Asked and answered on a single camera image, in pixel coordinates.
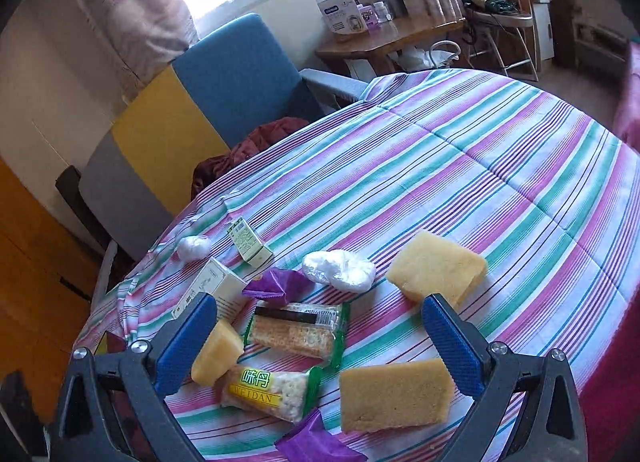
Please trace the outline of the small yellow sponge wedge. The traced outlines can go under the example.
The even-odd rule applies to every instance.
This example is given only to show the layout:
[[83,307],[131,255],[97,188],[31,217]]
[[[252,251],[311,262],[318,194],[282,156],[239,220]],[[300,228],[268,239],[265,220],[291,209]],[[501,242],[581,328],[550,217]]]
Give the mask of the small yellow sponge wedge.
[[218,320],[192,364],[192,380],[201,386],[214,386],[243,352],[240,334],[227,320]]

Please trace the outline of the yellow sponge slab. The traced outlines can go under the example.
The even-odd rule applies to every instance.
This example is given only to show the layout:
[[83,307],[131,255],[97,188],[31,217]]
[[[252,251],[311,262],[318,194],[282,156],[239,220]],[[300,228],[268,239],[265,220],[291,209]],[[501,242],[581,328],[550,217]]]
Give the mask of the yellow sponge slab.
[[347,369],[338,383],[345,433],[445,422],[456,388],[439,358]]

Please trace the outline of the large white tea box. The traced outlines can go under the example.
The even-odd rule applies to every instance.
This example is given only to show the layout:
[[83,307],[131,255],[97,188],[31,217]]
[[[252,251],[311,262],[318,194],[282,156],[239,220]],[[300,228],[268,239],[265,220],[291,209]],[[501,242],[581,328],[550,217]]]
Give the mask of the large white tea box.
[[198,293],[206,292],[216,301],[217,318],[233,323],[248,301],[242,294],[245,286],[246,283],[239,276],[212,257],[180,297],[171,317],[178,318]]

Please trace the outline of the yellow sponge cake block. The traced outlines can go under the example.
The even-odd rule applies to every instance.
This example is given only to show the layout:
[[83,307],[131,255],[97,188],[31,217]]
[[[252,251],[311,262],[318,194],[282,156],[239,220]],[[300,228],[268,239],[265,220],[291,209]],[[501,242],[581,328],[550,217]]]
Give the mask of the yellow sponge cake block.
[[487,269],[483,256],[420,231],[395,256],[386,279],[413,302],[422,303],[425,297],[439,293],[458,311],[485,279]]

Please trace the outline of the small white ball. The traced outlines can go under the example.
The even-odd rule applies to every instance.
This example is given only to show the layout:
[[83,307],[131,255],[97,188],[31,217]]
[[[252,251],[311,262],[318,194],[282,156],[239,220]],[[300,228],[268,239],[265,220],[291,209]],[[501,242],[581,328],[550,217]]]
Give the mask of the small white ball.
[[206,236],[188,236],[178,242],[176,252],[182,263],[193,263],[209,256],[212,241]]

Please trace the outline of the rice cracker packet yellow label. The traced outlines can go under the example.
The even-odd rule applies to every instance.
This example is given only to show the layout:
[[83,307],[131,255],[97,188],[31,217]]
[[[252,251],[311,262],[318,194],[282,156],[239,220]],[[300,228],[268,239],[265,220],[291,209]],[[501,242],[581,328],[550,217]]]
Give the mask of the rice cracker packet yellow label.
[[321,379],[318,366],[297,372],[236,364],[224,376],[220,404],[297,424],[317,407]]

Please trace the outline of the purple snack wrapper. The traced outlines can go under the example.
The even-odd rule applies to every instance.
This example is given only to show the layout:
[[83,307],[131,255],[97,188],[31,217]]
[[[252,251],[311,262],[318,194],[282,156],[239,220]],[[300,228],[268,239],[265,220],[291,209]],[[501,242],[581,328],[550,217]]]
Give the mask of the purple snack wrapper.
[[288,461],[304,462],[364,462],[368,458],[343,444],[324,426],[318,408],[274,443]]
[[271,306],[284,306],[298,302],[313,285],[299,271],[272,267],[250,280],[242,295]]

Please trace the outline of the small green medicine box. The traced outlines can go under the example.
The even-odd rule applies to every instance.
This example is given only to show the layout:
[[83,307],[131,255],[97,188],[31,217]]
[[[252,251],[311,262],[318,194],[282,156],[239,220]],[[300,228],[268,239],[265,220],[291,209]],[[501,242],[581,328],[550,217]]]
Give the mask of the small green medicine box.
[[272,259],[273,253],[268,245],[259,238],[258,234],[242,217],[230,224],[227,233],[235,248],[238,249],[242,260],[248,265],[258,268]]

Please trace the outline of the cracker packet black stripe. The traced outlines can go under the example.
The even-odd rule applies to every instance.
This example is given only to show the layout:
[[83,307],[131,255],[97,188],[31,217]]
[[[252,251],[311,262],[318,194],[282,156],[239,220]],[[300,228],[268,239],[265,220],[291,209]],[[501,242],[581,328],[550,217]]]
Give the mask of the cracker packet black stripe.
[[244,334],[244,343],[283,350],[341,367],[346,348],[350,304],[258,304]]

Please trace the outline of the large white plastic-wrapped bun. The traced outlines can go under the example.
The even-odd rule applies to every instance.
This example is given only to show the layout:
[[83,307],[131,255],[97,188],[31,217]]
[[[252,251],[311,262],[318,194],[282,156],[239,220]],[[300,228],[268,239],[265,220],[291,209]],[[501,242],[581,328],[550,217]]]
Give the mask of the large white plastic-wrapped bun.
[[350,293],[370,290],[376,275],[372,262],[345,250],[311,252],[303,259],[302,271],[313,282]]

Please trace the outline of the wooden wardrobe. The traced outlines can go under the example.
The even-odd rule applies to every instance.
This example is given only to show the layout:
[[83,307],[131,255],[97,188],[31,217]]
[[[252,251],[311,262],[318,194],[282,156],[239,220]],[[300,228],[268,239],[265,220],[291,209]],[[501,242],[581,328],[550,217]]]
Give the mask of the wooden wardrobe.
[[70,351],[90,314],[99,262],[1,166],[1,374],[20,370],[53,419]]

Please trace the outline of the striped bed sheet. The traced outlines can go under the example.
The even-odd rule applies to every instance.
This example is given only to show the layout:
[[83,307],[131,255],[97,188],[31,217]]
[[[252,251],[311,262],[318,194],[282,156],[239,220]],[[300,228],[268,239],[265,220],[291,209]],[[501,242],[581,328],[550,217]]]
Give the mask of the striped bed sheet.
[[350,306],[345,368],[435,355],[420,308],[386,279],[427,230],[484,257],[485,280],[461,307],[515,352],[564,350],[576,385],[620,381],[605,353],[639,290],[639,157],[579,109],[528,84],[477,70],[394,74],[210,185],[90,315],[78,343],[105,332],[147,340],[198,273],[178,241],[206,235],[240,277],[228,236],[245,219],[273,262],[295,269],[317,250],[375,263],[361,295],[314,288],[314,304]]

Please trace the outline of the maroon cloth on chair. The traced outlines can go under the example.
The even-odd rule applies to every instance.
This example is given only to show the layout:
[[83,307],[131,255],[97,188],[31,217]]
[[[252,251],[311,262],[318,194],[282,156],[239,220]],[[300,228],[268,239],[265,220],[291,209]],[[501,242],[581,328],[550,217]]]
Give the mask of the maroon cloth on chair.
[[267,150],[308,124],[307,120],[296,117],[283,117],[262,124],[255,127],[243,141],[229,151],[198,163],[192,175],[191,199],[235,167],[239,167],[243,162],[257,156],[258,153]]

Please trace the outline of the wooden side table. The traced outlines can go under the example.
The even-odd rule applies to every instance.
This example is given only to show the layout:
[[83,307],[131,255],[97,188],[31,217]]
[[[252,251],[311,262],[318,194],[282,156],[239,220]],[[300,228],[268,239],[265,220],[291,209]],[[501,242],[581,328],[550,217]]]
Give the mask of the wooden side table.
[[346,60],[364,59],[377,76],[396,71],[390,53],[416,45],[422,41],[444,36],[463,27],[465,18],[453,22],[436,22],[434,17],[421,14],[399,17],[378,28],[340,40],[334,38],[314,51],[332,72],[348,76]]

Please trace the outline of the pink patterned curtain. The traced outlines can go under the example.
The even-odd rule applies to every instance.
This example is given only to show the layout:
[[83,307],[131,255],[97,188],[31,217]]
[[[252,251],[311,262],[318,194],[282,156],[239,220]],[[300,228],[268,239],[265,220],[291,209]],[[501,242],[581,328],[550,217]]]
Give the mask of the pink patterned curtain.
[[122,89],[136,96],[198,42],[183,0],[75,0],[106,47]]

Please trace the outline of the white product box on table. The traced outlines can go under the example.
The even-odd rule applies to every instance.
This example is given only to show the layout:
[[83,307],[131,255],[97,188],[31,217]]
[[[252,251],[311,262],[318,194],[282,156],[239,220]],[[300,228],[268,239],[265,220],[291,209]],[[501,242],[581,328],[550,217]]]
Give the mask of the white product box on table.
[[350,37],[368,31],[356,0],[317,0],[326,26],[337,36]]

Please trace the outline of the metal frame chair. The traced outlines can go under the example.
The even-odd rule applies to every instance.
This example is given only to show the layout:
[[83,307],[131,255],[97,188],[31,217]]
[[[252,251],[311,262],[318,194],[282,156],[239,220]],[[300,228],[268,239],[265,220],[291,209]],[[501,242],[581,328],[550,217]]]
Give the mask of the metal frame chair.
[[[462,0],[465,11],[465,59],[473,66],[473,59],[483,55],[495,58],[498,70],[509,77],[514,69],[528,67],[529,74],[517,74],[518,79],[538,81],[538,72],[525,39],[525,30],[533,28],[534,15],[530,0]],[[523,57],[507,63],[499,48],[501,34],[512,37],[521,45]]]

